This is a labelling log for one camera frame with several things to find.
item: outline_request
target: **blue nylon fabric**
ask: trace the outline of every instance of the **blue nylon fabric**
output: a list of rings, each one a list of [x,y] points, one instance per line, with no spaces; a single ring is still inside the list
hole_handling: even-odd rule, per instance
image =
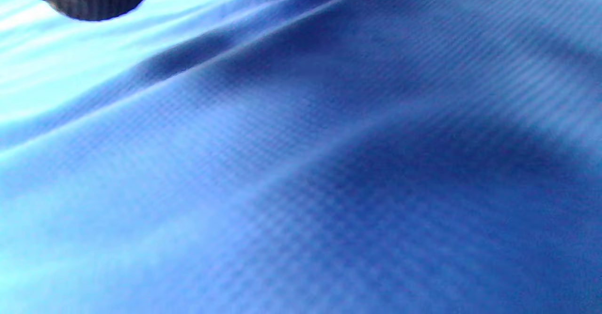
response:
[[[44,21],[92,65],[2,44],[62,100],[3,111],[0,312],[602,313],[602,0]]]

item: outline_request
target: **tent fabric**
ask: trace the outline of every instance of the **tent fabric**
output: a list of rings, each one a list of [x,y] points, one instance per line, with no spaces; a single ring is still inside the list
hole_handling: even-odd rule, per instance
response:
[[[28,23],[0,88],[65,98],[0,124],[0,312],[599,314],[600,3]]]

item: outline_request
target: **blue fabric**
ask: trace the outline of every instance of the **blue fabric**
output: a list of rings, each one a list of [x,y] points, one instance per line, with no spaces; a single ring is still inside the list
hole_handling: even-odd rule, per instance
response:
[[[4,29],[0,312],[602,313],[601,3]]]

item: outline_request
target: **light blue fabric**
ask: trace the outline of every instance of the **light blue fabric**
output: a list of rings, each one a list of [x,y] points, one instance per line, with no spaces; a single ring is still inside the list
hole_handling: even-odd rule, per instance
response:
[[[0,7],[0,313],[602,312],[602,0]]]

